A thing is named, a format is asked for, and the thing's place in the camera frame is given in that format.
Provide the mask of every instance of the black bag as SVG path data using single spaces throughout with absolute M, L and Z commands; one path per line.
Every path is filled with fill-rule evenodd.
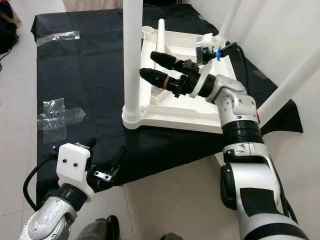
M 0 16 L 0 54 L 8 52 L 17 43 L 17 26 Z

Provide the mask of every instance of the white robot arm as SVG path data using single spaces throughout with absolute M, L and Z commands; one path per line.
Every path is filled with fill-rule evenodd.
M 196 52 L 198 61 L 209 63 L 209 68 L 213 58 L 224 57 L 232 46 L 236 46 L 231 44 L 213 52 L 212 47 L 206 47 L 207 39 L 212 38 L 204 37 L 198 41 Z M 173 92 L 176 97 L 180 94 L 189 94 L 193 98 L 199 95 L 218 108 L 225 162 L 220 176 L 221 200 L 227 208 L 237 212 L 240 238 L 307 240 L 308 237 L 293 221 L 296 217 L 262 139 L 256 102 L 247 95 L 245 87 L 226 76 L 210 75 L 207 65 L 200 70 L 191 60 L 182 61 L 159 52 L 152 52 L 151 58 L 162 67 L 182 75 L 180 79 L 174 79 L 163 72 L 142 68 L 140 75 L 149 83 Z M 284 214 L 277 210 L 279 202 Z

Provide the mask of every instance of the white plastic tray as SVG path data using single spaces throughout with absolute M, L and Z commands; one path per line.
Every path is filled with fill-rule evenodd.
M 157 48 L 157 30 L 151 27 L 142 27 L 143 46 L 141 50 L 141 68 L 154 68 L 155 62 L 150 58 L 152 51 Z M 197 34 L 165 31 L 165 52 L 180 60 L 191 59 L 196 62 L 195 43 Z M 180 73 L 172 70 L 167 73 L 179 78 Z M 222 74 L 236 79 L 229 57 L 221 61 L 213 60 L 210 74 Z M 161 93 L 152 91 L 152 85 L 140 78 L 139 105 L 141 119 L 135 123 L 124 123 L 128 129 L 139 126 L 156 126 L 174 129 L 185 129 L 209 133 L 222 133 L 217 107 L 205 101 L 203 97 L 190 98 L 180 95 L 179 98 L 163 90 Z

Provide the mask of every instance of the black cloth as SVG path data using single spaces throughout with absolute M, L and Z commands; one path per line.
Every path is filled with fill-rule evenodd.
M 40 14 L 32 32 L 35 40 L 54 33 L 79 31 L 80 39 L 51 41 L 37 48 L 37 113 L 43 113 L 43 101 L 64 98 L 66 109 L 80 107 L 86 113 L 83 122 L 66 126 L 67 139 L 43 143 L 43 131 L 37 135 L 37 161 L 41 162 L 53 146 L 97 138 L 93 162 L 109 163 L 121 146 L 128 148 L 116 178 L 122 185 L 176 166 L 220 152 L 220 134 L 141 126 L 128 130 L 123 126 L 123 11 L 122 9 Z M 143 9 L 143 25 L 158 27 L 165 20 L 168 31 L 193 34 L 218 33 L 199 17 L 191 5 Z M 231 57 L 238 80 L 244 79 L 238 55 Z M 260 106 L 277 88 L 259 70 L 248 63 L 250 91 Z M 262 128 L 263 133 L 284 130 L 302 132 L 297 107 L 290 101 Z M 46 192 L 58 187 L 56 164 L 48 163 L 37 175 L 37 202 Z

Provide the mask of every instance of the white bracket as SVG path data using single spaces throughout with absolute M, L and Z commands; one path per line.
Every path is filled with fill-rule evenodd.
M 88 149 L 66 143 L 59 148 L 56 174 L 59 177 L 59 186 L 70 184 L 81 191 L 86 196 L 86 202 L 91 202 L 95 192 L 87 183 L 86 165 L 91 154 Z

